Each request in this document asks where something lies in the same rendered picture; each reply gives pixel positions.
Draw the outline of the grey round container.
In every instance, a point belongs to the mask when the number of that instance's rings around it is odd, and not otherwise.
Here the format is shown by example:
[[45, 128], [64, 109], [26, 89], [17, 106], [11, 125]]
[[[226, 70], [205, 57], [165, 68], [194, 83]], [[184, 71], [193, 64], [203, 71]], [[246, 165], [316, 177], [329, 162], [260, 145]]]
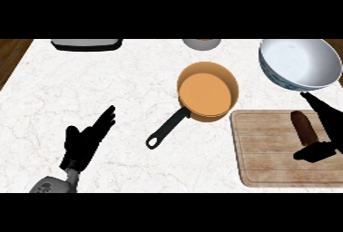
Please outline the grey round container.
[[208, 51], [214, 49], [221, 40], [220, 39], [183, 39], [181, 42], [196, 51]]

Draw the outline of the grey and black appliance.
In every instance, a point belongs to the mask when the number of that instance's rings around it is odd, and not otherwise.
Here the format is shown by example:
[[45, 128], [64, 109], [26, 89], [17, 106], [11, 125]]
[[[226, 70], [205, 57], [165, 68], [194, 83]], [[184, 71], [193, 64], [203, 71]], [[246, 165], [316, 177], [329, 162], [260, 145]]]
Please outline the grey and black appliance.
[[51, 39], [53, 47], [67, 52], [103, 52], [121, 47], [121, 39]]

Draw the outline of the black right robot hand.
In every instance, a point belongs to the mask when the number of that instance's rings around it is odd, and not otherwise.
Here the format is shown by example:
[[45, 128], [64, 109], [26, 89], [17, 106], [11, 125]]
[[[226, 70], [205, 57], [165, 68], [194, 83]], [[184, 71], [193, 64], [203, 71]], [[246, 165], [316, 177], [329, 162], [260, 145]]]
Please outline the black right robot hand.
[[329, 140], [317, 141], [304, 146], [294, 153], [292, 158], [307, 162], [317, 162], [333, 156], [336, 152], [343, 154], [343, 111], [332, 108], [308, 92], [301, 92], [299, 95], [307, 100], [311, 110], [317, 113], [320, 125]]

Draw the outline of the wooden cutting board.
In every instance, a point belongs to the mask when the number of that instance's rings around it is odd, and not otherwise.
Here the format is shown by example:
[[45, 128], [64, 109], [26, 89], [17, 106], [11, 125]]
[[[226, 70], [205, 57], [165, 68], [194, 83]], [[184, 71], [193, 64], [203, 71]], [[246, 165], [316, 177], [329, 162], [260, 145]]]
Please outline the wooden cutting board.
[[236, 110], [230, 114], [237, 172], [254, 188], [343, 188], [343, 154], [314, 163], [295, 160], [302, 148], [292, 110]]

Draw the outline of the white bowl with blue pattern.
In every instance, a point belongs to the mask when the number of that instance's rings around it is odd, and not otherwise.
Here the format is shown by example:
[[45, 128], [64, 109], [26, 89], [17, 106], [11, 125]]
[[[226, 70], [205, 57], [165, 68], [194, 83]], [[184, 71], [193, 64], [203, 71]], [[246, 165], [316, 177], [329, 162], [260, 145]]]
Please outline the white bowl with blue pattern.
[[258, 64], [280, 88], [308, 92], [328, 87], [343, 73], [343, 62], [322, 39], [262, 39]]

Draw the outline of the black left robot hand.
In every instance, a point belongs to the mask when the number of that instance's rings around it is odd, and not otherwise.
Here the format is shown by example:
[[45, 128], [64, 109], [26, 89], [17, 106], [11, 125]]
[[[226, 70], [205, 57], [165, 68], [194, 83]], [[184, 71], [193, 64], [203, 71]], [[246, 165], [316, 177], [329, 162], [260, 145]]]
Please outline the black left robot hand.
[[63, 149], [64, 155], [60, 163], [60, 169], [72, 169], [81, 172], [92, 159], [98, 143], [107, 135], [107, 131], [115, 124], [115, 107], [109, 106], [95, 120], [92, 126], [78, 130], [75, 126], [64, 129]]

